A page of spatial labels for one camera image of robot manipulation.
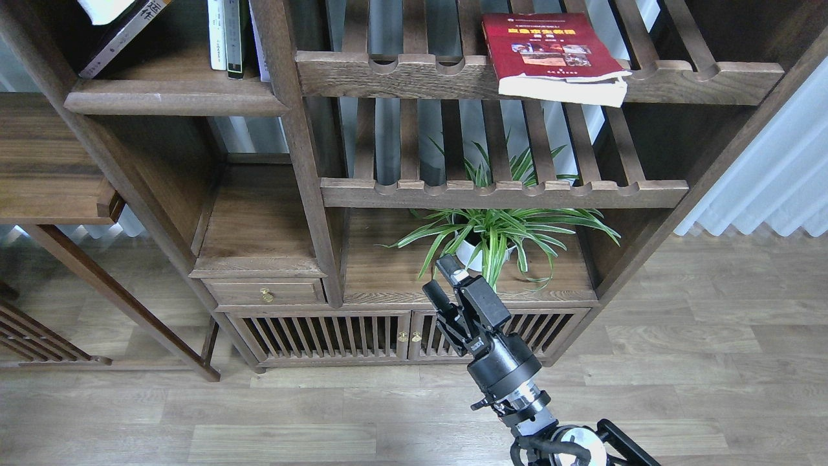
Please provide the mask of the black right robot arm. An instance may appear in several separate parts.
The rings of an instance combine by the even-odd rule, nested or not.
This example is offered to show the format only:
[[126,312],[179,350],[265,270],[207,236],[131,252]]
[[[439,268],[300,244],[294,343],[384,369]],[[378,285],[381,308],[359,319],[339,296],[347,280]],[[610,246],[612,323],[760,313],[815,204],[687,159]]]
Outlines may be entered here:
[[655,465],[638,443],[603,419],[596,428],[561,425],[550,397],[534,376],[541,363],[518,334],[506,334],[510,313],[482,276],[470,276],[452,254],[437,268],[453,288],[452,303],[435,281],[422,289],[437,311],[437,325],[459,355],[471,354],[468,373],[484,396],[472,410],[490,407],[514,436],[515,465]]

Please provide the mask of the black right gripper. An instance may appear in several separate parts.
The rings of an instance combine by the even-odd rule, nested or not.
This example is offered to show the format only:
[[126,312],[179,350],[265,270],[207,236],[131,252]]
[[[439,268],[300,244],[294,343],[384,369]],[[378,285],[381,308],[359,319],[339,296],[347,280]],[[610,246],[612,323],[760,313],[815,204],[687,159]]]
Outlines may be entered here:
[[480,404],[502,403],[532,381],[541,363],[517,333],[503,332],[511,315],[484,277],[471,278],[455,254],[444,254],[435,263],[458,298],[453,304],[437,280],[422,287],[437,313],[438,328],[459,356],[472,355],[467,370],[484,394]]

